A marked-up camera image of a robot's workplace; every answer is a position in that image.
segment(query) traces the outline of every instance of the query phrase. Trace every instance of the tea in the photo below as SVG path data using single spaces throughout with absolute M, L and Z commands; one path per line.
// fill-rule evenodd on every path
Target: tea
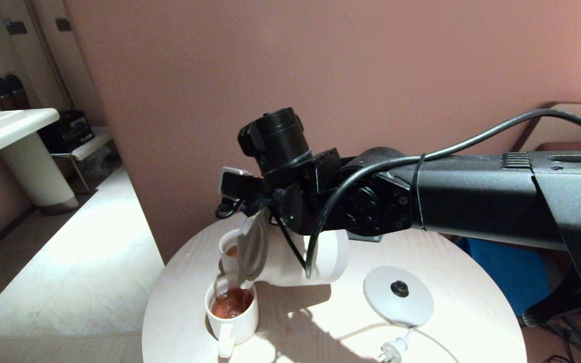
M 243 314 L 252 303 L 250 290 L 233 287 L 216 297 L 212 303 L 212 314 L 221 319 L 231 319 Z
M 226 255 L 228 255 L 229 257 L 237 257 L 237 246 L 232 246 L 231 248 L 228 248 L 228 251 L 225 251 Z

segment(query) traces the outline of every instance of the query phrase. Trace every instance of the black box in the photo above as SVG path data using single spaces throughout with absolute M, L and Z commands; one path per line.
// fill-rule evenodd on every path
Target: black box
M 94 136 L 85 113 L 78 110 L 60 111 L 60 119 L 37 133 L 51 154 L 68 154 Z

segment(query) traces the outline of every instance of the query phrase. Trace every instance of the sink pedestal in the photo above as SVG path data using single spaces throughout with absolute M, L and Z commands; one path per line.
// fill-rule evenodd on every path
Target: sink pedestal
M 44 214 L 78 207 L 78 200 L 37 133 L 4 147 L 0 155 L 33 204 Z

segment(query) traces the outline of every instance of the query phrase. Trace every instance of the white mug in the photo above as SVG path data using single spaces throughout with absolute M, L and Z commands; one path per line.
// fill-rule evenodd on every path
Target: white mug
M 276 286 L 322 285 L 337 280 L 348 263 L 349 241 L 345 230 L 327 230 L 318 236 L 313 274 L 304 268 L 278 225 L 270 224 L 270 211 L 263 209 L 247 218 L 239 236 L 240 277 L 250 283 L 265 281 Z M 286 229 L 298 252 L 306 258 L 309 237 Z
M 241 344 L 248 340 L 257 329 L 259 322 L 259 305 L 257 302 L 257 290 L 252 285 L 249 290 L 252 294 L 252 303 L 245 312 L 237 317 L 222 319 L 212 314 L 212 304 L 216 296 L 224 294 L 233 287 L 240 287 L 237 274 L 227 274 L 217 278 L 205 292 L 205 312 L 212 333 L 219 340 L 219 357 L 229 358 L 233 353 L 235 344 Z
M 219 240 L 219 252 L 221 253 L 221 264 L 223 265 L 224 274 L 239 273 L 239 258 L 228 256 L 227 251 L 232 246 L 237 246 L 239 238 L 239 229 L 233 229 L 226 233 Z

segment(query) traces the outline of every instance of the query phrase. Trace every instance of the mug handle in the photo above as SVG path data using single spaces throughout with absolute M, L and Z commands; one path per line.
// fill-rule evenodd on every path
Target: mug handle
M 232 334 L 232 324 L 221 324 L 221 329 L 219 330 L 219 357 L 230 358 L 233 354 L 235 338 L 231 337 Z

